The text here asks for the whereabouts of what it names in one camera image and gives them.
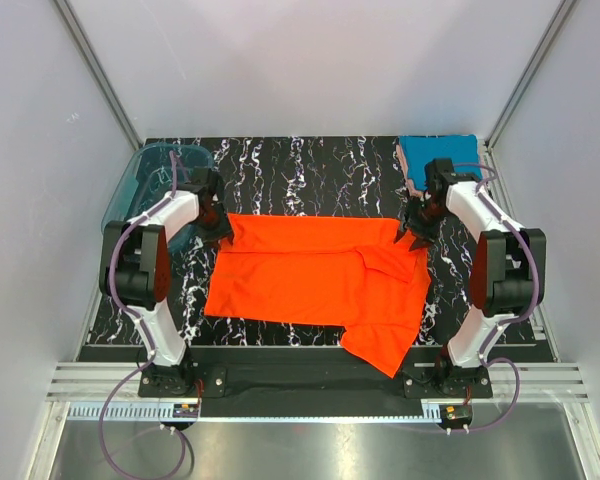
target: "transparent blue container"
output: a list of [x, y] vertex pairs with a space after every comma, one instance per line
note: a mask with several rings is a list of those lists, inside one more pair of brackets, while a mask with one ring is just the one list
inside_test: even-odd
[[[206, 148], [197, 145], [177, 145], [173, 143], [151, 143], [133, 154], [129, 165], [122, 174], [116, 191], [109, 202], [102, 219], [102, 231], [112, 220], [129, 220], [152, 205], [158, 203], [171, 190], [172, 175], [169, 152], [175, 151], [186, 172], [191, 176], [195, 167], [212, 167], [213, 155]], [[186, 180], [178, 168], [178, 182]], [[169, 252], [181, 251], [189, 243], [195, 232], [193, 225], [187, 225], [169, 242]]]

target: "black marble surface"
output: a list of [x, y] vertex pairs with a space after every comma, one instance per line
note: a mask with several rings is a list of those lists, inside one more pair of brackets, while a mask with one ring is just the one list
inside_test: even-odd
[[[213, 153], [230, 212], [399, 218], [406, 187], [396, 137], [166, 139]], [[443, 344], [468, 310], [475, 242], [455, 217], [441, 224], [429, 250], [431, 286], [416, 344]], [[276, 324], [203, 315], [216, 253], [195, 237], [172, 255], [169, 306], [190, 345], [337, 345], [341, 327]], [[510, 326], [501, 343], [534, 343], [528, 322]], [[108, 297], [100, 302], [87, 344], [136, 345], [140, 337]]]

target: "gray wall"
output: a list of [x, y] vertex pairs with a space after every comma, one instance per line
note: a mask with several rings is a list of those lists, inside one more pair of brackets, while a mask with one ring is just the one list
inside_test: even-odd
[[545, 305], [600, 426], [600, 0], [582, 1], [496, 146], [520, 220], [545, 230]]
[[21, 479], [130, 147], [50, 1], [0, 1], [0, 479]]
[[489, 134], [559, 0], [71, 0], [141, 136]]

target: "orange fabric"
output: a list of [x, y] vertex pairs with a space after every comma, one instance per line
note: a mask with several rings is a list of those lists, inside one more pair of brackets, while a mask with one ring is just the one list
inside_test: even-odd
[[420, 328], [427, 250], [382, 218], [229, 215], [205, 314], [345, 327], [342, 346], [393, 377]]

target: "gray floor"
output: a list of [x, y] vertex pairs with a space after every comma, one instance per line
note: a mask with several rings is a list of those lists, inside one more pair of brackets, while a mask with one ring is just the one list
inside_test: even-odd
[[[497, 412], [476, 407], [476, 423]], [[108, 423], [110, 450], [149, 424]], [[175, 478], [241, 479], [584, 479], [566, 417], [558, 406], [520, 405], [486, 433], [446, 437], [430, 425], [199, 423], [186, 431], [195, 451]], [[426, 433], [413, 429], [425, 430]], [[142, 478], [164, 475], [180, 452], [164, 432], [139, 438], [115, 456]], [[96, 424], [65, 427], [52, 479], [117, 479], [102, 460]]]

